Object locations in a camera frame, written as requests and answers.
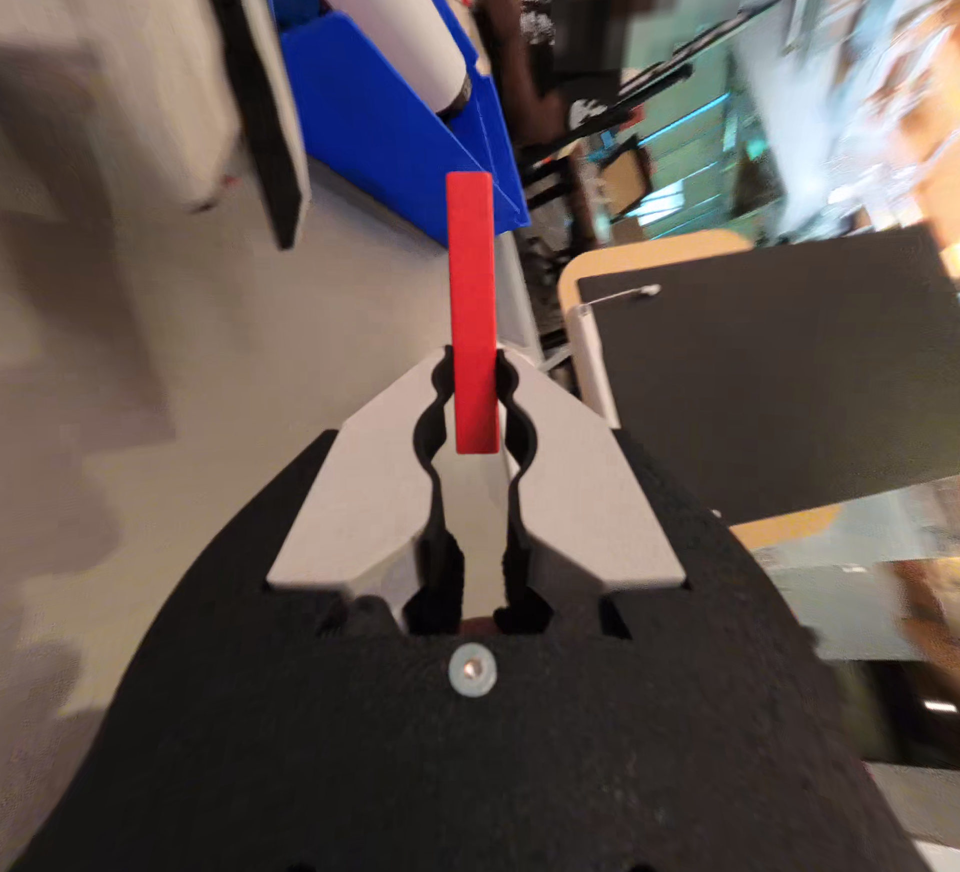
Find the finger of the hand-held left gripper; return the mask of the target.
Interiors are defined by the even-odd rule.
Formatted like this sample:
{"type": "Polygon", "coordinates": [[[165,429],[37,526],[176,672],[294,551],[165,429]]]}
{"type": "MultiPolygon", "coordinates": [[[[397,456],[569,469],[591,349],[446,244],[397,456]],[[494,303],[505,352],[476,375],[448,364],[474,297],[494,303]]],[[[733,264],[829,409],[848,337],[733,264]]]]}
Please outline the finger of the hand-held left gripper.
{"type": "Polygon", "coordinates": [[[270,0],[210,0],[222,62],[273,239],[297,243],[311,201],[302,129],[270,0]]]}

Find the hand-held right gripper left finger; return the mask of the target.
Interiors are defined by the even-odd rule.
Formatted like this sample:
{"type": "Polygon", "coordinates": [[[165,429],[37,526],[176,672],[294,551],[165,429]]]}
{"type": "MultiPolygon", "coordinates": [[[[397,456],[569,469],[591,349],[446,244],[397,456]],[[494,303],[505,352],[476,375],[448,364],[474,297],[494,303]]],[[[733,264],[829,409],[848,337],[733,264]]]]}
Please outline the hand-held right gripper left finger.
{"type": "Polygon", "coordinates": [[[450,346],[428,353],[335,432],[267,574],[272,590],[374,596],[415,635],[459,630],[464,555],[433,465],[452,365],[450,346]]]}

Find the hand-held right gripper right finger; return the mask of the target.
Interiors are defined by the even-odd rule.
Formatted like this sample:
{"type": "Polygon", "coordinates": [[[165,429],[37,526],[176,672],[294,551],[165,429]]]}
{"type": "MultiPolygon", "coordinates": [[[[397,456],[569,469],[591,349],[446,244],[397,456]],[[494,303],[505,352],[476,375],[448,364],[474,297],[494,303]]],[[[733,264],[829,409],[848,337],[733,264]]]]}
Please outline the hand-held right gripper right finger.
{"type": "Polygon", "coordinates": [[[499,350],[496,391],[508,486],[505,635],[604,632],[616,597],[682,589],[687,574],[614,429],[513,350],[499,350]]]}

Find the blue plastic bin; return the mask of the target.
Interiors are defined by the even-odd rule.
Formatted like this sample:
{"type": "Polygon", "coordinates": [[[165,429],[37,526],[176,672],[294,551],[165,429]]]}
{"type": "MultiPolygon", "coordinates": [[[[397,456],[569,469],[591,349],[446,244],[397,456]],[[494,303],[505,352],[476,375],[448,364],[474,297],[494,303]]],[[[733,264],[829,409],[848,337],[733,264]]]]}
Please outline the blue plastic bin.
{"type": "Polygon", "coordinates": [[[530,225],[519,168],[493,78],[450,0],[433,0],[472,85],[444,120],[414,93],[345,14],[280,32],[306,154],[441,245],[448,244],[447,175],[491,176],[494,234],[530,225]]]}

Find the black board with wooden edge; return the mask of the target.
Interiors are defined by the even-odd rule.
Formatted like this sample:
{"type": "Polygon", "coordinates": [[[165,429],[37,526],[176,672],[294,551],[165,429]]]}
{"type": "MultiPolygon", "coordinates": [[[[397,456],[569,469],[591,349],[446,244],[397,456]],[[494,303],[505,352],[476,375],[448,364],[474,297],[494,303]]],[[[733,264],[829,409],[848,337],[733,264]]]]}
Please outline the black board with wooden edge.
{"type": "Polygon", "coordinates": [[[730,230],[574,258],[623,432],[751,549],[958,476],[958,295],[930,226],[751,247],[730,230]]]}

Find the red block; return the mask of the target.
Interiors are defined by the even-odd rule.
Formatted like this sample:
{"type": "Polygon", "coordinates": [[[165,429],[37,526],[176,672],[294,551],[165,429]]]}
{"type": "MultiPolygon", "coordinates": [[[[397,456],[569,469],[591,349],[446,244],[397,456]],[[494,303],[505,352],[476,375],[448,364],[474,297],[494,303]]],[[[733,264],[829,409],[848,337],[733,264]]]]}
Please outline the red block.
{"type": "Polygon", "coordinates": [[[446,176],[455,445],[462,455],[499,451],[493,179],[446,176]]]}

